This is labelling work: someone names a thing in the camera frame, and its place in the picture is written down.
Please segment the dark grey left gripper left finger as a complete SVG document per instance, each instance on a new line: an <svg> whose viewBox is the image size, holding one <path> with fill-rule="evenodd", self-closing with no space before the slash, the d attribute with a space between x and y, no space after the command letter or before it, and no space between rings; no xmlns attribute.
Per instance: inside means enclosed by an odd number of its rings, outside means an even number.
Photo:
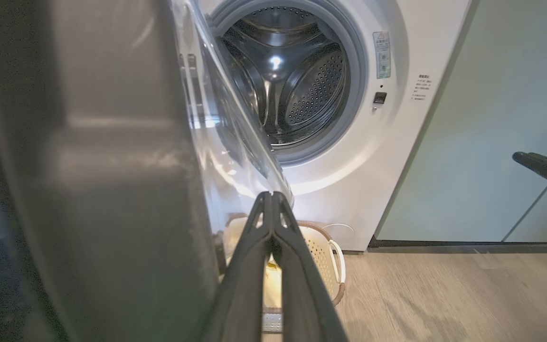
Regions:
<svg viewBox="0 0 547 342"><path fill-rule="evenodd" d="M263 277L269 255L272 195L262 192L254 202L234 249L224 279L204 323L204 342L260 342Z"/></svg>

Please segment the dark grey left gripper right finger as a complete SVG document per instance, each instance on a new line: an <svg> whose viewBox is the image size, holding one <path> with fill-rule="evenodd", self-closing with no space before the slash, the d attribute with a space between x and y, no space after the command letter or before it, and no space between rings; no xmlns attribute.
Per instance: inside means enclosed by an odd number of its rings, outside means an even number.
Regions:
<svg viewBox="0 0 547 342"><path fill-rule="evenodd" d="M282 269L283 340L346 342L336 312L347 289L339 245L323 228L299 223L282 193L273 193L272 208L272 256Z"/></svg>

